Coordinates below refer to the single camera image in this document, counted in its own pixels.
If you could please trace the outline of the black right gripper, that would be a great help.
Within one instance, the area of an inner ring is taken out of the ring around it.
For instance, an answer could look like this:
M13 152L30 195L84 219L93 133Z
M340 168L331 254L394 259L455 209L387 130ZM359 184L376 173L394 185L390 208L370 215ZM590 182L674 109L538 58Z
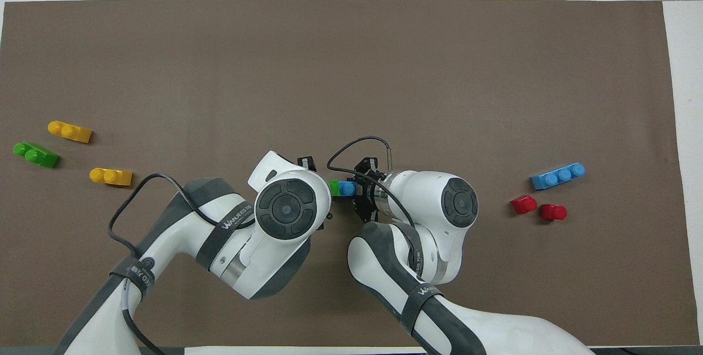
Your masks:
M363 223L377 221L376 182L383 180L383 172L378 166L377 157L365 157L354 167L354 177L360 188L357 200L354 200L354 212Z

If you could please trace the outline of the brown table mat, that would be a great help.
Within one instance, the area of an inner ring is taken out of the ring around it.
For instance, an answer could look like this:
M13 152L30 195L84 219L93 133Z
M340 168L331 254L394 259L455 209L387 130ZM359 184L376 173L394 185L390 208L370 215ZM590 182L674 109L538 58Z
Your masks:
M52 135L52 120L93 130ZM376 135L395 169L476 190L447 299L545 318L588 345L699 342L660 2L14 2L0 43L0 347L57 345L127 250L130 189L326 160ZM30 142L53 169L13 154ZM538 191L531 177L580 162ZM518 215L512 199L538 209ZM568 210L544 220L542 204Z

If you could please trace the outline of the yellow two-stud toy brick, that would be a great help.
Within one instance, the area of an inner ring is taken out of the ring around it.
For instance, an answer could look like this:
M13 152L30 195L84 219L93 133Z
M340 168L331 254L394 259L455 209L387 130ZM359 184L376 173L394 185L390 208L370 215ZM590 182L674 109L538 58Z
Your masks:
M114 186L131 186L133 172L128 170L95 167L90 171L90 180Z
M80 127L77 125L66 124L60 120L52 120L47 125L47 130L52 135L60 136L62 138L80 142L89 143L93 130L86 127Z

